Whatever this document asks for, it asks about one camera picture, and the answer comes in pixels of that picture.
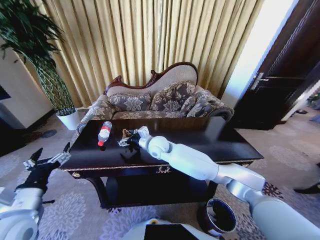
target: trash can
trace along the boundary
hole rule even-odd
[[[217,198],[211,198],[198,209],[197,220],[202,230],[214,237],[231,233],[236,229],[237,223],[231,207]]]

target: potted plant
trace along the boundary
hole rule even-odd
[[[69,130],[75,130],[79,115],[51,56],[59,51],[51,42],[63,41],[62,30],[29,0],[1,0],[0,36],[5,41],[0,46],[3,58],[6,49],[12,48],[24,62],[30,61],[56,115]]]

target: floral pillow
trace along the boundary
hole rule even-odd
[[[140,95],[118,93],[110,96],[109,102],[114,106],[117,112],[145,111],[149,110],[151,95],[150,93]]]
[[[190,81],[175,82],[154,95],[150,109],[165,112],[179,111],[195,89],[196,86]]]
[[[187,113],[192,109],[192,107],[196,104],[196,96],[191,95],[185,100],[184,104],[181,107],[180,113],[185,117]]]
[[[208,101],[204,98],[200,98],[196,101],[194,107],[188,112],[186,117],[205,117],[212,111],[212,104],[212,100]]]

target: gold curtain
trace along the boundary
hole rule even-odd
[[[54,54],[77,107],[118,75],[145,84],[150,70],[192,62],[198,84],[221,96],[263,0],[33,0],[64,31]]]

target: dark wooden door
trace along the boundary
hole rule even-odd
[[[300,0],[235,107],[233,126],[273,129],[320,79],[319,62],[320,1]]]

